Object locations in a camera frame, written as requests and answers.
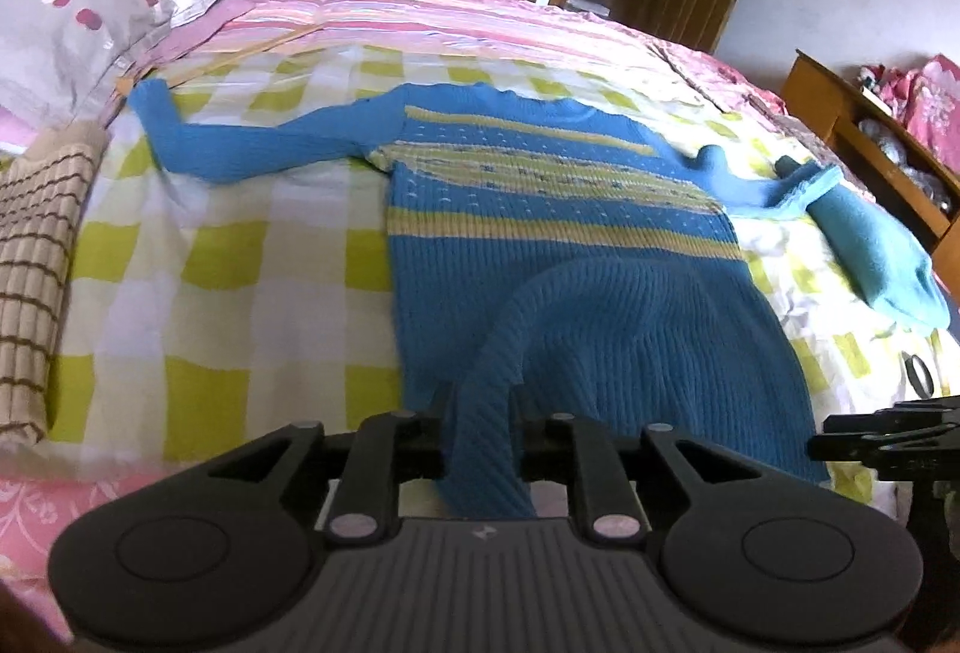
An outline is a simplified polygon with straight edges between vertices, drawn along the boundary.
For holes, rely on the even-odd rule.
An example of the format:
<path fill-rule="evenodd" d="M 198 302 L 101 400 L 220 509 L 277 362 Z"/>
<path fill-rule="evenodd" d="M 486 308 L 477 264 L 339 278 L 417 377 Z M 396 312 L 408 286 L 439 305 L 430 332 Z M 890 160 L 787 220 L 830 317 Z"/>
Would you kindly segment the blue striped knit sweater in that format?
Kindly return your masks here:
<path fill-rule="evenodd" d="M 665 422 L 827 481 L 802 367 L 729 217 L 778 204 L 770 185 L 745 196 L 638 121 L 487 84 L 404 84 L 272 128 L 190 123 L 158 79 L 128 103 L 168 172 L 229 185 L 361 159 L 387 176 L 404 403 L 446 401 L 455 515 L 534 510 L 523 406 L 622 437 Z"/>

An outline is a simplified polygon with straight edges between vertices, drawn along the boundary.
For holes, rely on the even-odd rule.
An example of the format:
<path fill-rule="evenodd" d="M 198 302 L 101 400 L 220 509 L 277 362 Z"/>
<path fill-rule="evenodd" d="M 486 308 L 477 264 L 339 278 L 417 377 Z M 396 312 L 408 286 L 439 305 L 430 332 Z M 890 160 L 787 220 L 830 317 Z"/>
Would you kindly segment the light blue folded garment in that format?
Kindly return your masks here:
<path fill-rule="evenodd" d="M 721 148 L 704 146 L 688 167 L 693 182 L 729 214 L 770 221 L 810 215 L 869 307 L 910 327 L 950 325 L 950 307 L 929 253 L 884 208 L 844 187 L 836 165 L 781 157 L 773 178 L 740 178 L 727 167 Z"/>

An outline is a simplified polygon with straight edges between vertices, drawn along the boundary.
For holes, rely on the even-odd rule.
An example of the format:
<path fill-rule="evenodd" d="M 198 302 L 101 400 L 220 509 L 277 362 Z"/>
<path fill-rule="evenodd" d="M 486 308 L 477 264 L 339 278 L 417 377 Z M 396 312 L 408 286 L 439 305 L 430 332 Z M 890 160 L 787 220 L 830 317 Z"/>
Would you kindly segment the pink floral bedding bundle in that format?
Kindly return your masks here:
<path fill-rule="evenodd" d="M 940 164 L 958 170 L 958 65 L 935 55 L 921 68 L 861 66 L 856 79 Z"/>

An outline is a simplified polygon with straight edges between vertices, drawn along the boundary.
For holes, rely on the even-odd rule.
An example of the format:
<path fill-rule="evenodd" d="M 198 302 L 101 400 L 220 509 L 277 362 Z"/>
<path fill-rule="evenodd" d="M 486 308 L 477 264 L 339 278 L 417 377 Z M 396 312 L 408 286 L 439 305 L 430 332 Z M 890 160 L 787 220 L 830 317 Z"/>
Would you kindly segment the pink floral bed skirt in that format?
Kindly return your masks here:
<path fill-rule="evenodd" d="M 140 469 L 107 479 L 2 479 L 2 650 L 67 651 L 47 561 L 55 539 L 88 511 L 171 476 Z"/>

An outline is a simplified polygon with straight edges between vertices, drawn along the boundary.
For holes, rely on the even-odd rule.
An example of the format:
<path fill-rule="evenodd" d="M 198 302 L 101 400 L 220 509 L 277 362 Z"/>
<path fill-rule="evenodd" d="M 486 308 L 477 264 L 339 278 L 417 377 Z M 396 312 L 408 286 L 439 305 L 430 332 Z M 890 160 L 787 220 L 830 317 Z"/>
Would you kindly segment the beige brown striped knit garment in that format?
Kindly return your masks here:
<path fill-rule="evenodd" d="M 47 433 L 47 380 L 86 198 L 106 149 L 103 126 L 38 134 L 2 167 L 2 440 Z"/>

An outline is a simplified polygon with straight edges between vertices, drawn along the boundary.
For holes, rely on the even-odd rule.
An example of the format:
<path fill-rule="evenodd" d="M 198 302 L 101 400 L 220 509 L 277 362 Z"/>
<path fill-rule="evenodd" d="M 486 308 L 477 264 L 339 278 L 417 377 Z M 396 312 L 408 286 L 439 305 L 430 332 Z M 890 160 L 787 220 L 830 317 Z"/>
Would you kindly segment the pink pillow sheet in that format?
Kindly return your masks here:
<path fill-rule="evenodd" d="M 252 9 L 254 3 L 249 0 L 220 0 L 189 24 L 174 27 L 169 34 L 161 38 L 158 45 L 149 48 L 148 52 L 133 63 L 132 68 L 127 68 L 121 74 L 116 82 L 117 89 L 122 92 L 130 91 L 135 81 L 142 79 L 149 70 L 187 55 L 215 37 L 231 20 L 244 16 Z"/>

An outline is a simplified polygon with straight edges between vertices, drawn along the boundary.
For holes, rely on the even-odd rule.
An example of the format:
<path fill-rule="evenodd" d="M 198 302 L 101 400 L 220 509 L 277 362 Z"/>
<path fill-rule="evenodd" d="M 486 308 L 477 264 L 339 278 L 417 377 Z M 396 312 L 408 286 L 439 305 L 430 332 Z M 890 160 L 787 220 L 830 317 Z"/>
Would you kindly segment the pink striped bed cover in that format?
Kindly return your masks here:
<path fill-rule="evenodd" d="M 316 45 L 364 43 L 428 55 L 522 59 L 613 79 L 659 81 L 677 73 L 724 112 L 754 105 L 786 112 L 774 92 L 708 53 L 594 14 L 526 0 L 244 0 L 252 8 L 215 37 L 220 48 L 319 24 Z"/>

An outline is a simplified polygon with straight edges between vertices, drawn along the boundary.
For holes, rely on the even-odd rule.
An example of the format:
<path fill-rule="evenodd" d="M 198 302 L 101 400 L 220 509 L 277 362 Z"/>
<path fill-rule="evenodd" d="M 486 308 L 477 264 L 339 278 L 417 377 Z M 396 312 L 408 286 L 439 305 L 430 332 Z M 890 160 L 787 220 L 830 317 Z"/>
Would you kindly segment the grey pillow with pink dots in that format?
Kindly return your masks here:
<path fill-rule="evenodd" d="M 119 77 L 220 0 L 2 0 L 2 109 L 31 128 L 106 110 Z"/>

